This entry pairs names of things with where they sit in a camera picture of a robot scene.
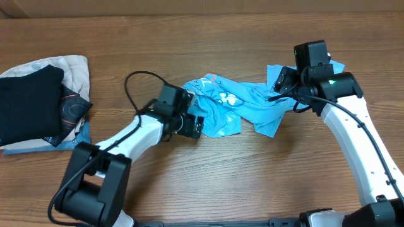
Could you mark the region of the light blue printed t-shirt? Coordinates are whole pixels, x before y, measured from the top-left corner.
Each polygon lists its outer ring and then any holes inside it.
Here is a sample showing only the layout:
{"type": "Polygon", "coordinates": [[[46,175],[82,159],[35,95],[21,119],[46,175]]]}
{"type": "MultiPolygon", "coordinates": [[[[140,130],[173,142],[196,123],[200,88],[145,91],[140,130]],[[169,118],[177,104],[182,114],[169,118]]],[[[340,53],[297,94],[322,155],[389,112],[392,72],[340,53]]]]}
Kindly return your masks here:
{"type": "Polygon", "coordinates": [[[189,81],[182,87],[194,92],[196,101],[188,112],[204,118],[202,133],[208,137],[238,134],[245,119],[257,133],[273,138],[283,116],[296,103],[292,98],[268,101],[277,96],[273,86],[282,68],[268,65],[266,83],[235,82],[212,73],[189,81]]]}

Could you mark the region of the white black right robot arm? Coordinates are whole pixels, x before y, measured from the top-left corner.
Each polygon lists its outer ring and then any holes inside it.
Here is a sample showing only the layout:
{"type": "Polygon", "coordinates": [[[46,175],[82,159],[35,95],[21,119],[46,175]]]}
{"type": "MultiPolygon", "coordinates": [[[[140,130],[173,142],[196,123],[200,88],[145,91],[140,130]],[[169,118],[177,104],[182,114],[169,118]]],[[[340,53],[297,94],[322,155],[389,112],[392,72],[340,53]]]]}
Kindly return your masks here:
{"type": "Polygon", "coordinates": [[[283,67],[274,84],[279,98],[312,108],[340,145],[359,191],[360,209],[302,212],[295,226],[403,226],[403,174],[383,144],[352,73],[333,66],[283,67]]]}

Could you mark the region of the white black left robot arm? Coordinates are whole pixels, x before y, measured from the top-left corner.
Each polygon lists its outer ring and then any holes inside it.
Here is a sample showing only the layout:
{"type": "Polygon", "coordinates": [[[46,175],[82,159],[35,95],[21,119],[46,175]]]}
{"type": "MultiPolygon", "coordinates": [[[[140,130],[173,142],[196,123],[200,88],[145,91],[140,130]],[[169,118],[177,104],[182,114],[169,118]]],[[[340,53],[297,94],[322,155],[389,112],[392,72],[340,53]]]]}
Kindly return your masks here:
{"type": "Polygon", "coordinates": [[[75,220],[68,226],[134,226],[123,210],[131,165],[168,134],[199,139],[203,121],[189,113],[166,119],[149,111],[106,141],[79,143],[49,203],[49,220],[58,223],[56,210],[75,220]]]}

